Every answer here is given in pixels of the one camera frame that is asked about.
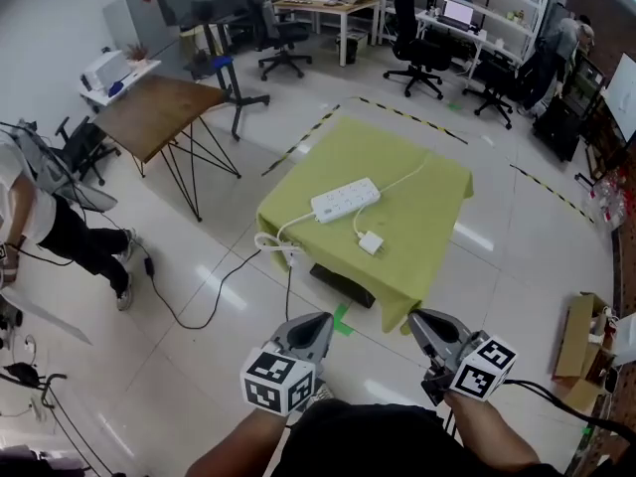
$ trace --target hand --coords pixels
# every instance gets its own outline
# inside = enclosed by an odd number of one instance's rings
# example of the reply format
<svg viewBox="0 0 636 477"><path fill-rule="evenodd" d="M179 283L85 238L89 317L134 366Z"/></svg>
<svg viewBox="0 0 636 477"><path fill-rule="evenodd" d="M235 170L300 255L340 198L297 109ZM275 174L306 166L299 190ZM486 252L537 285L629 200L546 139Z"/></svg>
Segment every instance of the hand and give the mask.
<svg viewBox="0 0 636 477"><path fill-rule="evenodd" d="M13 247L7 246L7 257L2 263L4 272L3 286L12 284L18 278L18 266L20 265L20 257L18 251Z"/></svg>

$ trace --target office chair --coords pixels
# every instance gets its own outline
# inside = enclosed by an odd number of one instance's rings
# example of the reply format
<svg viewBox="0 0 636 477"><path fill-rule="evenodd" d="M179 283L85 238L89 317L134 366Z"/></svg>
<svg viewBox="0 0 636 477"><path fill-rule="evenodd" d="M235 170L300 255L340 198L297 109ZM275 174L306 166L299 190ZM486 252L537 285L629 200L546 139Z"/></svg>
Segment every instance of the office chair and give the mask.
<svg viewBox="0 0 636 477"><path fill-rule="evenodd" d="M431 80L441 84L439 76L430 75L431 70L446 71L450 67L450 55L444 52L441 46L430 43L424 39L417 39L417 21L415 20L415 0L395 0L397 16L397 39L394 44L394 55L399 60L410 62L407 71L386 71L385 80L390 75L407 76L408 82L404 95L410 97L410 88L416 81L424 84L437 93L438 99L444 95Z"/></svg>
<svg viewBox="0 0 636 477"><path fill-rule="evenodd" d="M249 10L253 18L254 35L256 36L256 50L262 51L268 48L278 50L274 57L260 59L258 66L265 67L265 63L271 63L260 78L267 81L267 74L278 66L290 66L298 74L299 78L303 78L305 73L294 64L296 60L304 60L307 64L312 63L309 55L291 55L289 50L294 49L294 44L309 39L305 26L295 21L276 22L276 15L271 2L268 0L247 0Z"/></svg>
<svg viewBox="0 0 636 477"><path fill-rule="evenodd" d="M88 117L79 123L71 136L65 129L68 121L69 118L66 117L56 131L56 136L62 135L64 147L52 148L53 152L64 161L72 173L79 173L79 180L83 180L88 170L92 170L99 185L103 186L105 181L97 170L96 163L112 153L119 156L121 151L101 143L106 134L96 125L88 123Z"/></svg>
<svg viewBox="0 0 636 477"><path fill-rule="evenodd" d="M482 61L474 74L474 78L482 80L486 87L483 91L464 88L462 93L464 95L469 92L474 93L486 100L478 109L475 109L477 116L488 106L495 106L497 111L506 119L506 129L510 130L513 125L504 108L509 113L512 113L513 107L503 100L503 96L507 94L515 83L515 71L510 61L500 53L496 52L490 58L486 57L486 55L482 54Z"/></svg>

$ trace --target white wall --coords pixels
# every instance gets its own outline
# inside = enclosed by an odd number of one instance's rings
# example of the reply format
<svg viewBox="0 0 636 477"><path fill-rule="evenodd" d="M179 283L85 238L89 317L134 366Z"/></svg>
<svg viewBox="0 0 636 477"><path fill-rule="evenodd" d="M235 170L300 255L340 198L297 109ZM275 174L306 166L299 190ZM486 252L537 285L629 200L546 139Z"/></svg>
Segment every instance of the white wall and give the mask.
<svg viewBox="0 0 636 477"><path fill-rule="evenodd" d="M101 9L113 0L0 0L0 119L37 120L51 136L89 109L75 86L111 46Z"/></svg>

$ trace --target white power strip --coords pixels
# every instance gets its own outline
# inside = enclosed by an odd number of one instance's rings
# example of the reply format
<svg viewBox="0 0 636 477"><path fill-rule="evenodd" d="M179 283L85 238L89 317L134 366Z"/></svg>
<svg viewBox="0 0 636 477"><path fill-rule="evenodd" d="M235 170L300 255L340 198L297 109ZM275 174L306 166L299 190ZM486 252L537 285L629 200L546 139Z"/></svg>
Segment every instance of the white power strip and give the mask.
<svg viewBox="0 0 636 477"><path fill-rule="evenodd" d="M362 179L311 199L311 208L320 223L329 223L371 205L380 191L371 179Z"/></svg>

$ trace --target white tile floor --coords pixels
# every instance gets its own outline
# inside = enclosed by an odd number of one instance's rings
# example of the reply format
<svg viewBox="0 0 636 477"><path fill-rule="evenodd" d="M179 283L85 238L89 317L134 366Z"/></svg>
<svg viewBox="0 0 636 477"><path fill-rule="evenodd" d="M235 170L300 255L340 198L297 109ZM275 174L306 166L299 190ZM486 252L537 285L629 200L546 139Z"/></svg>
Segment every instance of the white tile floor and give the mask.
<svg viewBox="0 0 636 477"><path fill-rule="evenodd" d="M194 221L161 160L150 163L144 181L125 154L108 163L105 189L119 200L109 215L143 236L166 299L184 323L203 323L210 316L221 278L254 251L253 220L259 202L293 164L287 161L265 177L261 172L341 103L339 113L308 144L339 115L349 114L472 170L475 196L463 206L425 306L451 313L473 330L484 328L513 342L521 352L514 375L549 386L568 297L584 289L612 298L611 248L602 232L510 164L580 206L584 193L573 175L584 171L582 151L563 165L518 115L512 115L512 131L494 112L474 117L478 100L462 96L461 81L450 73L443 74L444 101L423 89L414 90L410 99L403 97L401 81L381 76L384 69L400 65L389 48L368 49L354 66L341 69L335 54L315 48L323 39L312 42L298 46L315 55L313 66L302 66L305 79L283 68L262 82L256 59L263 54L237 57L241 90L268 92L272 101L270 107L244 112L241 143L228 136L231 107L206 114L242 179L206 164L195 165L202 223ZM360 95L455 131L468 145L350 98ZM204 134L199 136L211 144ZM301 155L296 152L294 158ZM180 160L189 167L186 158ZM108 226L100 216L89 215L89 221L92 226ZM428 360L412 338L399 332L383 334L378 306L366 310L352 303L309 276L308 265L301 263L294 271L291 315L333 312L345 304L349 311L343 321L355 329L349 337L335 334L325 361L325 378L337 396L351 402L429 405L419 387ZM129 475L180 476L249 411L240 399L239 368L248 351L283 321L286 275L266 256L258 256L227 281L210 325L192 332L176 325L154 295L141 254L130 267L136 276L135 303L122 314L114 309L102 279L75 265L56 268L23 258L18 287L79 326L93 346L29 316L20 332L37 338L43 373L69 375L55 389L106 464ZM17 352L18 358L28 358L20 348ZM7 352L0 357L2 364L10 359ZM8 386L0 388L1 411L24 407L23 396L9 393ZM497 391L493 402L545 461L565 469L580 439L580 422L510 387ZM69 449L50 418L43 426L29 416L10 420L3 421L3 443L26 438L37 439L43 448Z"/></svg>

